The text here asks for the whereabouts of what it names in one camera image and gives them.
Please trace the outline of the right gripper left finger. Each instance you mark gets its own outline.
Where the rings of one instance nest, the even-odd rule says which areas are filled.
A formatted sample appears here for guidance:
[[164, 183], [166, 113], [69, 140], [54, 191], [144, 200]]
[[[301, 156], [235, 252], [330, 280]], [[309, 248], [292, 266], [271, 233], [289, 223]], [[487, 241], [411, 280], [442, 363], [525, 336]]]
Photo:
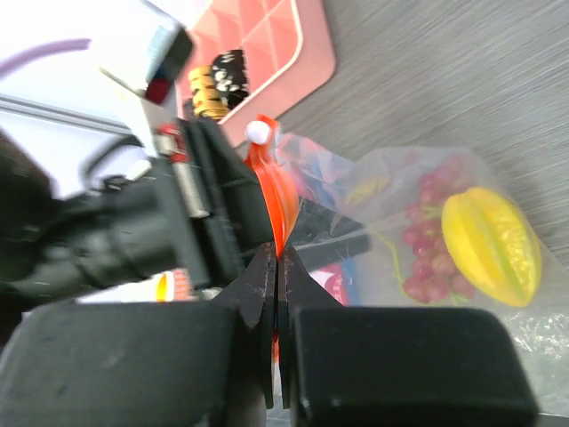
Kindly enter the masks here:
[[276, 256], [206, 302], [57, 303], [1, 356], [4, 426], [262, 426]]

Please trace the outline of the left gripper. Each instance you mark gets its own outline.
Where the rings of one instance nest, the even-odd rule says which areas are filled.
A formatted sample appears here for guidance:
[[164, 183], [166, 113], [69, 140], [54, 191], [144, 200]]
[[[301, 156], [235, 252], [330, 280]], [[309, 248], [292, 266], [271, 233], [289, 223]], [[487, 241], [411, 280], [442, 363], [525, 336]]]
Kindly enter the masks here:
[[48, 176], [3, 137], [2, 299], [36, 307], [143, 280], [179, 266], [178, 244], [197, 286], [226, 286], [239, 276], [273, 238], [259, 182], [212, 120], [181, 120], [177, 129], [209, 211], [186, 225], [161, 205], [173, 198], [163, 166], [58, 200]]

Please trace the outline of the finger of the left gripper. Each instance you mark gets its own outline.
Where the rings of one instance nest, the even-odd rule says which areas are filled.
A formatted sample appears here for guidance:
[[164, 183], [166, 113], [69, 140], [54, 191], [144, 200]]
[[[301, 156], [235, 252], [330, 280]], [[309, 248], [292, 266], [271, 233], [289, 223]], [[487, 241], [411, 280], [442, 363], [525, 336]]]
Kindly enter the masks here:
[[372, 240], [364, 224], [303, 198], [288, 245], [293, 246], [307, 270], [365, 254]]

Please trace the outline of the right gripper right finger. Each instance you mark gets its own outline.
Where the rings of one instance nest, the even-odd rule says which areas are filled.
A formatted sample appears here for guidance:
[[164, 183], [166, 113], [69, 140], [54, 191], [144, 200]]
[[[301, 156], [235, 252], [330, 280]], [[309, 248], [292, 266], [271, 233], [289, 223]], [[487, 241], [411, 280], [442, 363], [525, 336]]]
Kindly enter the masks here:
[[292, 248], [278, 263], [283, 403], [294, 426], [533, 426], [504, 325], [456, 308], [345, 307]]

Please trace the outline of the purple fake grape bunch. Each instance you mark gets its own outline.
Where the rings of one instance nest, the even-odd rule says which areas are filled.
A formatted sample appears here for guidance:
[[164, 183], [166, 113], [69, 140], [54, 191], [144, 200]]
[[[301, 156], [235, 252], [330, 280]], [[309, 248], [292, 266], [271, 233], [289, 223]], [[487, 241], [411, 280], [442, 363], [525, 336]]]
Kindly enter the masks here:
[[419, 178], [418, 200], [406, 207], [407, 225], [400, 232], [400, 240], [413, 255], [408, 269], [404, 268], [396, 242], [383, 233], [377, 234], [390, 251], [393, 277], [400, 290], [419, 304], [452, 302], [462, 305], [476, 294], [475, 287], [455, 266], [441, 225], [444, 202], [472, 184], [472, 177], [465, 170], [467, 163], [465, 156], [453, 155]]

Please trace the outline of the clear zip top bag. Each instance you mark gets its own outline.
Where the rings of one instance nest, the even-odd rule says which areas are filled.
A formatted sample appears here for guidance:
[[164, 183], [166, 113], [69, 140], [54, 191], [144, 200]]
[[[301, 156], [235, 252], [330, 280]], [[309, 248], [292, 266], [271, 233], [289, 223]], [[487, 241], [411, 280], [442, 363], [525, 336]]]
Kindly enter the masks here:
[[568, 273], [540, 239], [540, 287], [527, 306], [512, 307], [476, 287], [475, 296], [462, 305], [414, 302], [400, 290], [393, 277], [390, 251], [377, 237], [383, 233], [394, 240], [401, 250], [404, 268], [411, 266], [413, 255], [400, 240], [400, 232], [407, 225], [405, 209], [418, 200], [419, 178], [453, 155], [468, 160], [465, 170], [472, 177], [469, 189], [488, 188], [517, 205], [479, 156], [465, 148], [383, 148], [352, 162], [307, 138], [281, 134], [279, 124], [267, 117], [253, 120], [244, 134], [252, 153], [267, 151], [289, 174], [301, 200], [311, 200], [367, 228], [372, 240], [369, 252], [308, 270], [330, 294], [347, 305], [489, 310], [509, 329], [542, 409], [550, 414], [567, 414]]

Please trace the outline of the yellow fake star fruit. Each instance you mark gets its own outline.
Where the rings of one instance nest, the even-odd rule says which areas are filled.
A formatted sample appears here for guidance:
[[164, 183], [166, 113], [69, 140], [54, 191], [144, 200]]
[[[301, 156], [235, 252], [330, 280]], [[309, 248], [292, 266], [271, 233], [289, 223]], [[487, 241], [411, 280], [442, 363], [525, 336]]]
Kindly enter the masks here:
[[541, 243], [517, 205], [472, 187], [445, 201], [441, 225], [449, 254], [474, 287], [512, 307], [531, 302], [541, 283]]

